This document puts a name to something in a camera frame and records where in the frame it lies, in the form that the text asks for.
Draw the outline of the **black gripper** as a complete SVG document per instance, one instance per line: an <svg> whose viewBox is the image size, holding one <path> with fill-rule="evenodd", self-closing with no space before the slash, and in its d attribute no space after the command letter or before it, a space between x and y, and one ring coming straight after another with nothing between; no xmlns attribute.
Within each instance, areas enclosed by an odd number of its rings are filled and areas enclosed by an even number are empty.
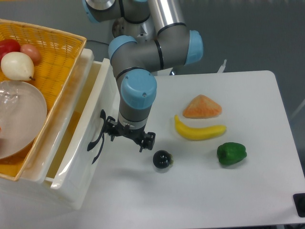
<svg viewBox="0 0 305 229"><path fill-rule="evenodd" d="M145 125L141 128L132 129L129 125L123 125L112 116L108 116L105 121L104 132L110 136L110 140L113 141L115 137L123 136L128 139L133 140L135 143L140 143L140 150L142 152L144 149L152 150L155 143L154 132L144 132Z"/></svg>

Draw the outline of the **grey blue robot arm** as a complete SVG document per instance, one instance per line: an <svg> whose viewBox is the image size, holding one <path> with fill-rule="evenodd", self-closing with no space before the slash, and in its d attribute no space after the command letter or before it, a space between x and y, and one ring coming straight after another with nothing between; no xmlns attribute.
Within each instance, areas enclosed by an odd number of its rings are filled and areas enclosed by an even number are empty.
<svg viewBox="0 0 305 229"><path fill-rule="evenodd" d="M155 133L144 129L156 98L153 72L201 60L202 38L187 28L177 0L85 0L83 7L91 21L124 19L137 25L152 21L156 32L145 42L126 34L110 42L108 54L120 93L119 113L114 119L101 111L104 123L100 135L87 149L103 143L108 134L111 138L124 136L150 150Z"/></svg>

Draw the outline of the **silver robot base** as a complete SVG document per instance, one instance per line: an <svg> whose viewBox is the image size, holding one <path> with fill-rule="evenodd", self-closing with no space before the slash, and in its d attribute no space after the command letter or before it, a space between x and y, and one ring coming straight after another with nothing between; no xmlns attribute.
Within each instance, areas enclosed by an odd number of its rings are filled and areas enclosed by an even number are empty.
<svg viewBox="0 0 305 229"><path fill-rule="evenodd" d="M151 16L137 24L119 18L112 25L112 35L114 38L122 35L132 36L138 43L144 43L153 40L156 37L156 31Z"/></svg>

